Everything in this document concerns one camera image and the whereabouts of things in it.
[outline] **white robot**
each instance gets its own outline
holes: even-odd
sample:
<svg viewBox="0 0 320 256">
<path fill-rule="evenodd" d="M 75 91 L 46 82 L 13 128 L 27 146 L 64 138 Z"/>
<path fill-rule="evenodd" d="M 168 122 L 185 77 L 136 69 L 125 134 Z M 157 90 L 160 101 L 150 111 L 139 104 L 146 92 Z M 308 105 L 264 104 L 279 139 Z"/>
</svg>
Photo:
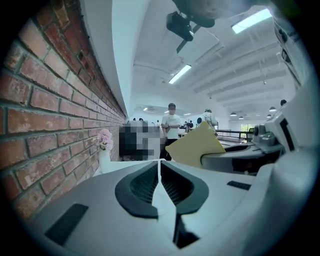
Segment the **white robot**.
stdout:
<svg viewBox="0 0 320 256">
<path fill-rule="evenodd" d="M 203 155 L 206 169 L 159 160 L 92 177 L 31 219 L 30 234 L 65 256 L 265 253 L 300 214 L 318 175 L 319 84 L 304 60 L 295 98 L 254 128 L 251 143 Z M 240 174 L 248 163 L 255 176 Z"/>
</svg>

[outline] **white t-shirt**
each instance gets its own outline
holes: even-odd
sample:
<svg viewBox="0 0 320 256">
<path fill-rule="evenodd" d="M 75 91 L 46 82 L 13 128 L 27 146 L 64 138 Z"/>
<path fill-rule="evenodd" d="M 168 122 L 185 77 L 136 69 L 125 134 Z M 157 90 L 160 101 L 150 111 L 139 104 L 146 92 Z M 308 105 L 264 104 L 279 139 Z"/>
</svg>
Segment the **white t-shirt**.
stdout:
<svg viewBox="0 0 320 256">
<path fill-rule="evenodd" d="M 162 118 L 161 124 L 164 125 L 170 125 L 170 126 L 175 126 L 175 125 L 180 125 L 181 120 L 180 116 L 176 114 L 165 114 Z M 179 128 L 170 128 L 169 131 L 167 130 L 167 138 L 168 139 L 178 139 L 178 129 Z"/>
</svg>

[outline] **yellow folder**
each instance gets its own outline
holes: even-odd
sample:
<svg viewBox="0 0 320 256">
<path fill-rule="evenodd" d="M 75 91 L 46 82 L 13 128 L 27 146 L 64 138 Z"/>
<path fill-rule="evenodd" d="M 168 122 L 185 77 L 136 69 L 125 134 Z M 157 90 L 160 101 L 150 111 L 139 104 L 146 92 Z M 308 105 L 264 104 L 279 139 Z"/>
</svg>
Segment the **yellow folder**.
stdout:
<svg viewBox="0 0 320 256">
<path fill-rule="evenodd" d="M 166 146 L 165 150 L 174 161 L 197 168 L 204 168 L 200 162 L 202 155 L 226 152 L 207 122 L 202 122 L 199 127 Z"/>
</svg>

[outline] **pink flower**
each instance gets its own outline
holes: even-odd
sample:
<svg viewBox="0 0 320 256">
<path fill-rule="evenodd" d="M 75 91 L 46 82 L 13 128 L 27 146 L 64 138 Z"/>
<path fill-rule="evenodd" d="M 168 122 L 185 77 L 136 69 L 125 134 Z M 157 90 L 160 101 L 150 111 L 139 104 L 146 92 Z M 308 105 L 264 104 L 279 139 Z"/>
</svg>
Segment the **pink flower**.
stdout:
<svg viewBox="0 0 320 256">
<path fill-rule="evenodd" d="M 96 140 L 97 140 L 98 146 L 105 145 L 105 148 L 109 151 L 114 146 L 114 142 L 112 140 L 112 133 L 108 129 L 102 129 L 99 132 Z"/>
</svg>

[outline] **white vase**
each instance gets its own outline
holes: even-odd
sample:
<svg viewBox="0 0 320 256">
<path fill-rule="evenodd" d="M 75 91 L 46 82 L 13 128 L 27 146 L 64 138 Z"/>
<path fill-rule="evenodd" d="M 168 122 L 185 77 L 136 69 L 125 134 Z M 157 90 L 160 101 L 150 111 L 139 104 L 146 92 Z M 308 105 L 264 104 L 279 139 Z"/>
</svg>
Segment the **white vase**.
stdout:
<svg viewBox="0 0 320 256">
<path fill-rule="evenodd" d="M 110 153 L 109 150 L 99 149 L 99 164 L 103 174 L 110 172 Z"/>
</svg>

